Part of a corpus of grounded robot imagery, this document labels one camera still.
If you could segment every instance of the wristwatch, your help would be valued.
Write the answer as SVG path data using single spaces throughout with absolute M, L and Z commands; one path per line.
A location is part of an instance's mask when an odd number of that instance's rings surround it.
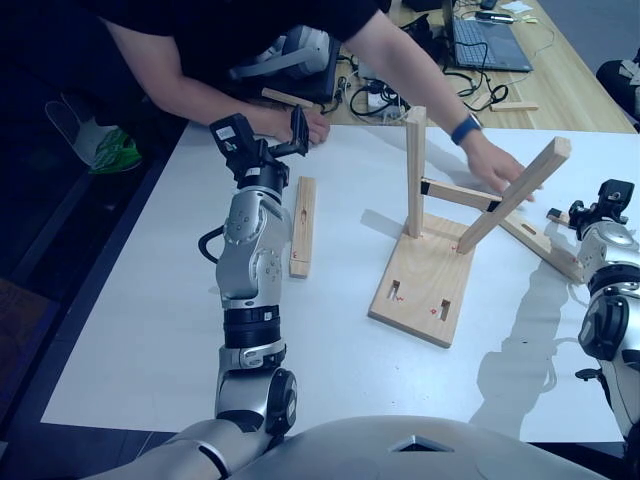
M 464 140 L 464 137 L 466 137 L 471 130 L 482 130 L 482 125 L 480 125 L 480 122 L 473 113 L 470 113 L 466 120 L 451 132 L 451 141 L 456 145 L 460 145 L 460 142 Z

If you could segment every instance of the laptop screen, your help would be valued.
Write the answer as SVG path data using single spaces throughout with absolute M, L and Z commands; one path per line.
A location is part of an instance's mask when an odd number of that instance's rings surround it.
M 454 0 L 442 0 L 444 31 L 447 35 L 447 40 L 450 42 L 453 42 L 453 2 Z

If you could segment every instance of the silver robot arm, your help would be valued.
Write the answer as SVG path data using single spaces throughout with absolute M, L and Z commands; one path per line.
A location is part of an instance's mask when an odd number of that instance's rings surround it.
M 281 442 L 293 426 L 296 380 L 280 367 L 286 345 L 278 305 L 281 254 L 291 239 L 291 219 L 281 204 L 289 168 L 276 158 L 307 153 L 309 131 L 299 107 L 292 113 L 291 128 L 291 142 L 268 147 L 265 140 L 254 140 L 242 115 L 210 126 L 239 189 L 224 226 L 198 242 L 203 255 L 218 265 L 224 310 L 215 418 L 92 480 L 227 478 Z M 206 244 L 221 234 L 224 249 L 217 259 Z
M 600 370 L 576 375 L 602 384 L 626 440 L 628 460 L 639 470 L 640 252 L 621 216 L 632 193 L 633 184 L 608 180 L 589 209 L 580 201 L 572 205 L 569 226 L 582 241 L 578 259 L 591 294 L 578 340 L 600 364 Z

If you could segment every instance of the vertical wooden post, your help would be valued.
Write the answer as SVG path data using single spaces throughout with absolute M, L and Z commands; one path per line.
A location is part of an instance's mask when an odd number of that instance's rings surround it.
M 407 133 L 407 184 L 409 187 L 409 236 L 418 238 L 422 232 L 424 200 L 420 193 L 425 162 L 425 132 L 427 110 L 424 107 L 412 107 L 406 120 Z
M 471 225 L 458 242 L 458 253 L 468 253 L 485 235 L 507 217 L 536 188 L 555 172 L 571 153 L 571 143 L 566 138 L 555 137 L 540 152 L 531 165 L 504 191 L 502 202 L 494 212 L 483 213 Z

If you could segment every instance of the wooden stick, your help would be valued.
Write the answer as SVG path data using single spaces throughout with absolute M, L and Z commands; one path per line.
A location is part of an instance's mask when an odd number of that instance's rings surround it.
M 558 247 L 544 232 L 528 223 L 517 213 L 511 212 L 500 226 L 516 237 L 536 255 L 551 264 L 574 283 L 583 283 L 582 266 L 578 259 L 565 249 Z
M 423 195 L 478 208 L 483 212 L 493 212 L 502 201 L 502 197 L 497 195 L 437 182 L 428 178 L 422 179 L 421 191 Z
M 302 108 L 312 108 L 313 103 L 309 100 L 305 100 L 304 98 L 294 97 L 293 95 L 289 95 L 288 93 L 279 92 L 277 90 L 272 90 L 271 88 L 263 88 L 262 96 L 265 98 L 270 98 L 271 100 L 275 100 L 277 102 L 286 103 L 287 105 L 291 105 L 293 107 L 300 105 Z
M 293 220 L 293 241 L 289 259 L 289 275 L 307 278 L 311 269 L 313 246 L 313 214 L 316 205 L 315 178 L 298 179 L 298 199 Z
M 547 212 L 547 218 L 552 222 L 559 223 L 565 227 L 569 226 L 569 214 L 564 213 L 557 208 L 552 208 Z
M 524 199 L 535 191 L 555 172 L 571 153 L 571 143 L 566 138 L 555 137 L 540 152 L 524 172 L 505 190 L 502 202 L 493 213 L 485 212 L 460 238 L 458 253 L 466 254 L 494 227 L 509 215 Z
M 489 193 L 478 192 L 469 188 L 422 179 L 422 193 L 443 200 L 479 208 L 483 211 L 492 211 L 500 205 L 501 197 Z M 567 276 L 574 283 L 582 283 L 582 266 L 576 257 L 559 247 L 534 225 L 521 218 L 517 213 L 511 212 L 500 222 L 504 228 L 526 247 L 531 249 L 540 258 L 547 261 L 560 273 Z
M 523 110 L 538 110 L 536 102 L 500 102 L 491 105 L 492 112 L 520 112 Z
M 407 133 L 407 184 L 409 187 L 409 236 L 418 238 L 422 232 L 424 201 L 420 193 L 420 182 L 424 176 L 425 132 L 427 109 L 411 107 L 406 120 Z

